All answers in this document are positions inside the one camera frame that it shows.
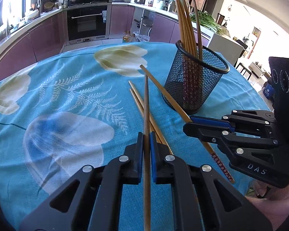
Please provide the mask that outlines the right hand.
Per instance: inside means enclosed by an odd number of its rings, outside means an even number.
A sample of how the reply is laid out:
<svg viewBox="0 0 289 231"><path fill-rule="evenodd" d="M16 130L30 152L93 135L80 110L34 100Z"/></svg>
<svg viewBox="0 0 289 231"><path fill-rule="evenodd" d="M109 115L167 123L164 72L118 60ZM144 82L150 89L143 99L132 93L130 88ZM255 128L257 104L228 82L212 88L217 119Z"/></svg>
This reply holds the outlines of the right hand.
<svg viewBox="0 0 289 231"><path fill-rule="evenodd" d="M289 199L289 185L285 188L273 187L258 180L253 181L252 188L257 195L269 200L286 200Z"/></svg>

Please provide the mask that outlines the pink sleeved right forearm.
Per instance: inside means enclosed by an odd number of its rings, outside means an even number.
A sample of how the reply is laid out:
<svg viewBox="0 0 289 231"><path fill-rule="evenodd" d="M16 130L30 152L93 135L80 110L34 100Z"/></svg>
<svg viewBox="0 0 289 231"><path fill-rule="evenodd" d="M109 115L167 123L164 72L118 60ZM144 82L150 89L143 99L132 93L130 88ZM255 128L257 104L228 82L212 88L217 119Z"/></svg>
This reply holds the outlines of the pink sleeved right forearm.
<svg viewBox="0 0 289 231"><path fill-rule="evenodd" d="M267 200L251 197L246 199L270 220L273 230L277 230L289 216L289 199Z"/></svg>

